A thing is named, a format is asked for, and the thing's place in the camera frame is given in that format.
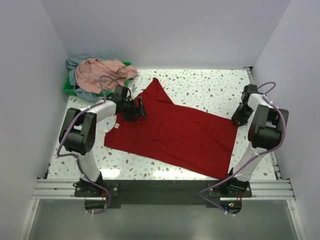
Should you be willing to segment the aluminium frame rail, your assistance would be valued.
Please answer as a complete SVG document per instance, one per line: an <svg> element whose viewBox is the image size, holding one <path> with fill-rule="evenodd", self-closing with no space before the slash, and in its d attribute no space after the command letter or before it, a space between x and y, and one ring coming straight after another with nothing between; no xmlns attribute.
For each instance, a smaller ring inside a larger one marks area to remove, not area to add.
<svg viewBox="0 0 320 240"><path fill-rule="evenodd" d="M130 167L129 164L120 164L117 167L102 167L101 172L107 180L128 180L130 177L134 181L142 179L145 181L155 180L164 183L166 180L185 182L187 180L212 181L213 178L192 172L180 167L160 163L150 160L150 167L139 165ZM31 203L25 218L21 240L26 240L31 235L31 228L34 225L36 210L41 199L75 199L75 188L72 186L76 182L76 171L64 174L66 167L58 168L51 162L43 178L38 178L35 182L31 195ZM305 233L302 220L296 204L296 198L291 181L284 179L281 175L279 165L272 156L266 156L257 169L254 170L252 179L252 198L253 201L283 201L287 207L288 217L292 222L297 239L305 240Z"/></svg>

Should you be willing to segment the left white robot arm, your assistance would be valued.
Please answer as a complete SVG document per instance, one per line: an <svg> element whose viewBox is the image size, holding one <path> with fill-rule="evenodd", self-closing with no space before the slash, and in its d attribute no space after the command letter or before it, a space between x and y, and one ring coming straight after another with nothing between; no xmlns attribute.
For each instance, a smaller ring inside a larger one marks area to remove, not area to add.
<svg viewBox="0 0 320 240"><path fill-rule="evenodd" d="M93 105L69 108L60 130L56 155L75 158L81 182L87 183L85 189L92 196L99 196L104 190L102 174L93 154L97 124L116 114L122 115L125 121L148 116L143 98L132 98L128 87L117 85L113 93L103 93L103 99Z"/></svg>

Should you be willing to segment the light blue t shirt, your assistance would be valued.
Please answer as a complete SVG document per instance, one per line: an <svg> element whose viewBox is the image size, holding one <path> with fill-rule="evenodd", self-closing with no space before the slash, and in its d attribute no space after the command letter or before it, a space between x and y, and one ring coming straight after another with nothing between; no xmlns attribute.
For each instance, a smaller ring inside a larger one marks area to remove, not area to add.
<svg viewBox="0 0 320 240"><path fill-rule="evenodd" d="M75 95L88 102L94 103L98 100L97 95L95 93L86 92L85 90L80 88L76 82L76 68L80 63L90 58L91 58L90 56L86 56L86 55L70 57L65 61L65 66L68 69L68 77L69 77L68 82L71 86L71 89L75 93Z"/></svg>

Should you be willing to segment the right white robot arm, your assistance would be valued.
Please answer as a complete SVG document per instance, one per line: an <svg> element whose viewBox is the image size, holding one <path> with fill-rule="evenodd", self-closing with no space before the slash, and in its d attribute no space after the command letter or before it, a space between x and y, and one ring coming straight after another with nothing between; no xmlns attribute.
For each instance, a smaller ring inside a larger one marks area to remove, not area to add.
<svg viewBox="0 0 320 240"><path fill-rule="evenodd" d="M221 188L230 197L249 188L251 176L266 154L283 144L286 136L289 111L279 108L268 100L259 87L248 84L243 88L241 102L233 114L231 121L237 127L244 126L253 117L248 134L248 147L240 161L227 175Z"/></svg>

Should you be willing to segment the red t shirt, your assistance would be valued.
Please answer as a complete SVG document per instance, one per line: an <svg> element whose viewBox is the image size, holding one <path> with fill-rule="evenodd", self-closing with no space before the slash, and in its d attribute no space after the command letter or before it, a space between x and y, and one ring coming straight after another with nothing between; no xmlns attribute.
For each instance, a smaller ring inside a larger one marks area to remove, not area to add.
<svg viewBox="0 0 320 240"><path fill-rule="evenodd" d="M157 78L139 96L148 117L125 121L117 114L104 146L226 178L237 136L230 119L175 105Z"/></svg>

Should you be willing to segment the green plastic bin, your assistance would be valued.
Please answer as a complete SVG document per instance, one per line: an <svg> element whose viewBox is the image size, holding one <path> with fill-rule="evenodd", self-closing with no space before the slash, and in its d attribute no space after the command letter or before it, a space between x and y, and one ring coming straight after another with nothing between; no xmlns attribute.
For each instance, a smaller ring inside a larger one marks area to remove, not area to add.
<svg viewBox="0 0 320 240"><path fill-rule="evenodd" d="M125 66L132 66L132 63L131 63L130 61L123 61L122 63L123 63ZM124 87L128 87L129 81L132 80L132 79L133 79L133 78L127 78L127 79L125 80L125 82L124 82ZM67 93L69 96L76 96L75 93L74 93L74 91L71 89L71 86L70 86L68 80L69 80L69 72L68 72L68 74L67 74L67 76L66 76L66 80L65 80L65 83L64 83L64 85L63 85L63 87L62 87L62 91L65 92L65 93ZM110 79L110 78L108 78L108 77L107 77L107 78L103 78L102 80L107 80L107 81L109 81L109 82L115 83L112 79ZM108 95L108 94L113 93L114 91L105 89L104 92L105 92L106 95ZM102 93L102 92L100 92L99 94L96 93L96 95L97 95L97 97L103 97L103 93Z"/></svg>

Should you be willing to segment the pink t shirt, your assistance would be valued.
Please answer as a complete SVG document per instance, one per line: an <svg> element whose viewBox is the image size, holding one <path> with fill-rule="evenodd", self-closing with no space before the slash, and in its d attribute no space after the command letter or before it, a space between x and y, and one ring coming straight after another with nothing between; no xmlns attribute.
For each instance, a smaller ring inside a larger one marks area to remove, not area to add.
<svg viewBox="0 0 320 240"><path fill-rule="evenodd" d="M75 69L77 85L87 93L100 94L102 90L114 91L117 85L125 86L128 79L135 78L138 70L119 60L89 58Z"/></svg>

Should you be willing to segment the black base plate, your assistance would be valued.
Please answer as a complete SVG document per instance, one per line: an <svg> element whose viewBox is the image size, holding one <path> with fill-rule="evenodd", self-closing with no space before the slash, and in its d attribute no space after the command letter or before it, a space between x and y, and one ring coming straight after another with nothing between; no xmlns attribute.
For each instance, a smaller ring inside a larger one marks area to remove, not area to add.
<svg viewBox="0 0 320 240"><path fill-rule="evenodd" d="M242 200L253 196L250 183L235 178L223 184L217 180L99 180L96 185L80 179L73 187L74 196L85 199L89 212L123 205L202 205L237 214Z"/></svg>

